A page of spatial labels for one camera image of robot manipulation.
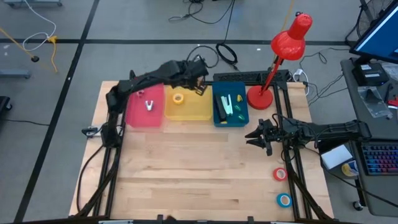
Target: yellow bin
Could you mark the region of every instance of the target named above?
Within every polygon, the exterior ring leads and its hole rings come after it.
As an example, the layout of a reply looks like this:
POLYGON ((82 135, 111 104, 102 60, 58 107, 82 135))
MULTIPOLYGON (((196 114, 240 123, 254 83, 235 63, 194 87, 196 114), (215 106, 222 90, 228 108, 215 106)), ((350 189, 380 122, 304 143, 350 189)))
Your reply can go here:
POLYGON ((172 88, 165 86, 166 106, 164 114, 167 119, 174 121, 206 121, 213 116, 213 91, 208 86, 203 96, 197 95, 195 91, 182 87, 172 88), (174 103, 174 94, 183 95, 182 104, 174 103))

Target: gray floor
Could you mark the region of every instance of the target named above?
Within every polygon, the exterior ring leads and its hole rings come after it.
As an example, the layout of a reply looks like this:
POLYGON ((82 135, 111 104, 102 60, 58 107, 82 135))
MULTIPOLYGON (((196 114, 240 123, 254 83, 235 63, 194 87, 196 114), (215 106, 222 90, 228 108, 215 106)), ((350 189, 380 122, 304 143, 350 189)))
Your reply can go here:
MULTIPOLYGON (((198 17, 212 21, 223 13, 229 1, 205 1, 198 17)), ((289 7, 288 0, 237 0, 231 21, 230 39, 270 40, 278 33, 289 7)), ((38 7, 37 11, 57 25, 61 39, 79 39, 93 0, 68 0, 64 7, 38 7)), ((295 11, 303 11, 314 18, 307 40, 343 40, 354 24, 359 1, 303 0, 295 3, 295 11)), ((222 39, 227 20, 204 25, 192 19, 169 24, 170 16, 185 14, 187 5, 181 1, 161 0, 101 0, 89 39, 222 39)), ((51 26, 36 18, 26 8, 10 9, 0 3, 1 26, 15 38, 25 38, 51 26)), ((156 69, 170 59, 181 60, 196 45, 116 45, 86 44, 78 62, 67 99, 58 121, 50 148, 37 181, 25 221, 66 217, 69 212, 86 139, 80 129, 91 123, 100 84, 104 80, 127 78, 130 69, 141 74, 156 69)), ((0 79, 0 95, 12 97, 14 109, 7 118, 28 119, 49 123, 55 109, 77 45, 58 44, 56 63, 60 73, 54 74, 30 62, 15 45, 0 44, 0 67, 26 68, 33 72, 31 79, 0 79)), ((239 57, 241 71, 265 70, 264 63, 272 61, 269 45, 231 45, 239 57)), ((330 46, 308 46, 312 54, 330 46)), ((35 51, 41 62, 50 66, 52 46, 45 44, 35 51)), ((208 63, 213 53, 199 51, 208 63)), ((340 60, 348 52, 324 50, 327 64, 318 57, 306 58, 303 68, 310 82, 325 86, 341 73, 340 60)), ((285 62, 282 68, 294 72, 298 62, 285 62)), ((233 72, 220 62, 210 73, 233 72)), ((330 91, 345 87, 344 78, 330 91)), ((308 99, 314 96, 313 89, 308 99)), ((347 91, 320 99, 310 107, 314 122, 335 123, 355 119, 347 91)), ((12 222, 32 168, 44 140, 46 127, 22 123, 3 123, 0 131, 0 223, 12 222)), ((355 189, 326 176, 335 217, 348 222, 398 223, 398 219, 374 217, 365 209, 356 212, 351 202, 357 200, 355 189)))

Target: computer monitor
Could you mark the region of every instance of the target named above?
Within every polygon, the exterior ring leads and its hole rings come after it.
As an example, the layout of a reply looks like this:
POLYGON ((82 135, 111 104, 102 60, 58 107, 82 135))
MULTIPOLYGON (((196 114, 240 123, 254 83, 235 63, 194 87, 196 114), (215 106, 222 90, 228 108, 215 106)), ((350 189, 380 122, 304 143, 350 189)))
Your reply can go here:
POLYGON ((363 56, 362 59, 398 63, 398 0, 392 1, 382 15, 372 22, 349 52, 363 56))

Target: red lamp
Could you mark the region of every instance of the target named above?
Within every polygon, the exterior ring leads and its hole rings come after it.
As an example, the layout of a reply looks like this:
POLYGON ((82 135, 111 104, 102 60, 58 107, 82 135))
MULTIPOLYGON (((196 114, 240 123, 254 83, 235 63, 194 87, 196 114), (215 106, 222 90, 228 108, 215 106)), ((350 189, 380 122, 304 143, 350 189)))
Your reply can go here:
POLYGON ((262 86, 254 86, 248 91, 248 103, 257 110, 268 108, 274 96, 268 90, 269 84, 278 71, 283 60, 298 60, 305 50, 304 36, 312 25, 312 18, 308 14, 298 15, 289 30, 276 35, 271 41, 271 48, 277 56, 277 62, 262 86))

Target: wooden tabletop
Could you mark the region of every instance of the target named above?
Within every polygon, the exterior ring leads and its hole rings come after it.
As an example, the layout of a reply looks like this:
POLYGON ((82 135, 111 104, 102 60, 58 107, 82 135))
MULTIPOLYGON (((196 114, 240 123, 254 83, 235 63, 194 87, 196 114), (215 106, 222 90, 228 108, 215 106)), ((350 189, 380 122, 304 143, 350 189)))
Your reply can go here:
MULTIPOLYGON (((106 121, 105 94, 117 82, 103 82, 93 124, 106 121)), ((288 83, 293 116, 311 121, 301 83, 288 83)), ((285 112, 283 94, 280 91, 285 112)), ((169 121, 160 129, 134 129, 124 133, 121 161, 111 218, 156 219, 158 214, 180 220, 292 221, 292 208, 280 208, 276 196, 289 193, 287 181, 278 182, 272 171, 285 167, 282 145, 272 143, 273 155, 246 144, 244 136, 255 130, 258 119, 276 113, 275 101, 266 110, 249 107, 250 122, 244 128, 216 128, 209 121, 169 121)), ((87 142, 83 163, 100 147, 101 139, 87 142)), ((81 207, 98 186, 104 150, 88 165, 82 178, 81 207)), ((307 189, 326 214, 333 216, 319 157, 301 150, 307 189)), ((300 214, 302 197, 296 188, 300 214)), ((70 214, 76 214, 76 193, 70 214)), ((103 200, 101 212, 104 212, 103 200)))

